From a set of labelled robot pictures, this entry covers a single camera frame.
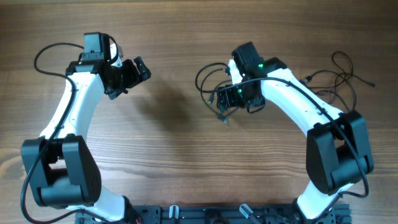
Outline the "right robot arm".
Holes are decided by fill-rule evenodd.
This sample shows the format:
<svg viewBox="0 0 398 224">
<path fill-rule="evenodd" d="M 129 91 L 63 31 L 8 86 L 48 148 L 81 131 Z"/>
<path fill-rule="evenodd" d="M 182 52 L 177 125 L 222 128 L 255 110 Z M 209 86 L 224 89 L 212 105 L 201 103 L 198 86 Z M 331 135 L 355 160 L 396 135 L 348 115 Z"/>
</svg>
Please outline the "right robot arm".
<svg viewBox="0 0 398 224">
<path fill-rule="evenodd" d="M 355 110 L 344 113 L 321 100 L 277 57 L 264 60 L 252 42 L 234 49 L 227 73 L 232 84 L 217 89 L 221 110 L 250 109 L 266 100 L 277 105 L 307 138 L 306 170 L 310 182 L 295 199 L 292 222 L 315 223 L 328 215 L 344 195 L 374 169 L 368 130 Z"/>
</svg>

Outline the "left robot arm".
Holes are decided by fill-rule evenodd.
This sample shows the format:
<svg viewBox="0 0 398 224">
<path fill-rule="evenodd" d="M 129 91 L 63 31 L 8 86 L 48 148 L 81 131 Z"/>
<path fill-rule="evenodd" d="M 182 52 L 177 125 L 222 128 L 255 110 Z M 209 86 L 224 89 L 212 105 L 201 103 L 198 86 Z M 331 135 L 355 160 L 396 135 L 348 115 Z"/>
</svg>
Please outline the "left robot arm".
<svg viewBox="0 0 398 224">
<path fill-rule="evenodd" d="M 20 205 L 30 220 L 26 195 L 40 207 L 63 209 L 78 222 L 141 223 L 129 199 L 103 186 L 100 170 L 86 144 L 95 109 L 102 97 L 115 99 L 151 76 L 140 57 L 123 59 L 115 39 L 86 33 L 81 54 L 62 77 L 65 91 L 47 127 L 21 146 L 27 173 Z"/>
</svg>

